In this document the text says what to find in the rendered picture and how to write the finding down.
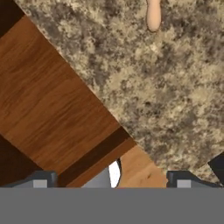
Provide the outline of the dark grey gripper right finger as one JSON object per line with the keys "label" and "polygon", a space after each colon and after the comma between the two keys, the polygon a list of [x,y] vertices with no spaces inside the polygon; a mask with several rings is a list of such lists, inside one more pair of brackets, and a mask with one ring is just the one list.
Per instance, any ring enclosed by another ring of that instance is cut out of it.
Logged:
{"label": "dark grey gripper right finger", "polygon": [[192,174],[190,171],[168,171],[166,173],[166,178],[166,186],[172,188],[221,188],[220,184],[202,180],[201,178],[198,178]]}

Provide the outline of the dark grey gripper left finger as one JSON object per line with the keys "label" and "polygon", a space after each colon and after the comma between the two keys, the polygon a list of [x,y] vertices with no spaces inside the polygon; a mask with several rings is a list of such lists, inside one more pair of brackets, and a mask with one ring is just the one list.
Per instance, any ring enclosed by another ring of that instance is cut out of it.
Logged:
{"label": "dark grey gripper left finger", "polygon": [[5,185],[4,188],[51,188],[57,186],[57,181],[55,171],[35,171],[24,179]]}

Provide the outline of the light wooden drawer inside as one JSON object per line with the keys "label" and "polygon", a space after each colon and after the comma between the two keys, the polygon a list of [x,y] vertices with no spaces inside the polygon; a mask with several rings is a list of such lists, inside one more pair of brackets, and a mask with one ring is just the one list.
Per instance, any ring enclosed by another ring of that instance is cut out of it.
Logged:
{"label": "light wooden drawer inside", "polygon": [[122,178],[119,188],[164,188],[167,179],[138,146],[121,157]]}

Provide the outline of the brown wooden drawer front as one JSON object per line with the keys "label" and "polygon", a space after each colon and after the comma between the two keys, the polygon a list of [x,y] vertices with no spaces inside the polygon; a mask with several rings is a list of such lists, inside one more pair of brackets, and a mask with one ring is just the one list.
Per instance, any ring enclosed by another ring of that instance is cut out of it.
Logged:
{"label": "brown wooden drawer front", "polygon": [[68,170],[66,187],[83,186],[135,145],[130,137],[125,140],[105,139]]}

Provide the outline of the black angular object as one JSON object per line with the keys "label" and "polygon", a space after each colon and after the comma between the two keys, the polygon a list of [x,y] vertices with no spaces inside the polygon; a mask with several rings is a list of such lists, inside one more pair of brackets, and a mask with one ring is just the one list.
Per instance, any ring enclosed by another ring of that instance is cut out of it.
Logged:
{"label": "black angular object", "polygon": [[224,185],[224,152],[208,162],[218,180]]}

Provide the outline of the white and grey round object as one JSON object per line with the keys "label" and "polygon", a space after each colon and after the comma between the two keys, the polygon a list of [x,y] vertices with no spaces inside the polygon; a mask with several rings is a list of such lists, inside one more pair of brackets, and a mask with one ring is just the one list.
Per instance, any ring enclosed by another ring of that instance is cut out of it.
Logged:
{"label": "white and grey round object", "polygon": [[103,171],[89,180],[84,188],[117,188],[122,177],[121,159],[118,158]]}

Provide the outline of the brown wooden cupboard front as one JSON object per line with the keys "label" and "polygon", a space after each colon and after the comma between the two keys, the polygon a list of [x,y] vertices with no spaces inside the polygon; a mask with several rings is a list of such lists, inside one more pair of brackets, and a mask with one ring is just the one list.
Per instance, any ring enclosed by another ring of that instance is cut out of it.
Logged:
{"label": "brown wooden cupboard front", "polygon": [[63,172],[118,123],[28,17],[0,38],[0,134]]}

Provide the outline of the pale beige rounded wooden stick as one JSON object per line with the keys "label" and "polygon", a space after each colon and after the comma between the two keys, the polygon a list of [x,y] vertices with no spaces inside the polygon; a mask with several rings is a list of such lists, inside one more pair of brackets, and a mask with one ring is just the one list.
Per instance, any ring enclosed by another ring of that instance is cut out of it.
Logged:
{"label": "pale beige rounded wooden stick", "polygon": [[151,32],[156,32],[161,24],[161,0],[147,0],[146,22]]}

